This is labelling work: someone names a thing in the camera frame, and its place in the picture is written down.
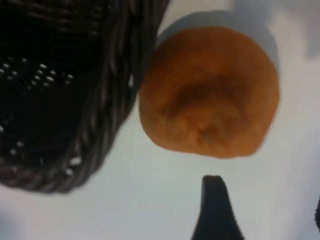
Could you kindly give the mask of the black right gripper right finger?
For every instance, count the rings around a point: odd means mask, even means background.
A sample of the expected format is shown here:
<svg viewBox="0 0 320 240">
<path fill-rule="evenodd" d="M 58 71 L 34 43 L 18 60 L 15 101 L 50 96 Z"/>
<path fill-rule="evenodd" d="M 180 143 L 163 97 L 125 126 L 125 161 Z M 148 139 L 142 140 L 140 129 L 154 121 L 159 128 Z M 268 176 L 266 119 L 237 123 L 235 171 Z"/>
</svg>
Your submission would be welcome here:
<svg viewBox="0 0 320 240">
<path fill-rule="evenodd" d="M 314 213 L 314 221 L 317 227 L 320 227 L 320 199 L 318 200 L 317 207 Z"/>
</svg>

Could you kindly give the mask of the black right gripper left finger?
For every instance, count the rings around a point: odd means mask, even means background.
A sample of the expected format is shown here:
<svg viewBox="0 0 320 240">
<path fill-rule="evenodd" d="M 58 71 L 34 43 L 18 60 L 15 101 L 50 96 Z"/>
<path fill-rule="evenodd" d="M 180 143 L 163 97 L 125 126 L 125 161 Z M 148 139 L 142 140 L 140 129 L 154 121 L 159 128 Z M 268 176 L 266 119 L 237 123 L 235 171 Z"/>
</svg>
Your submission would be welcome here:
<svg viewBox="0 0 320 240">
<path fill-rule="evenodd" d="M 227 186 L 218 176 L 205 175 L 201 184 L 199 217 L 193 240 L 243 240 Z"/>
</svg>

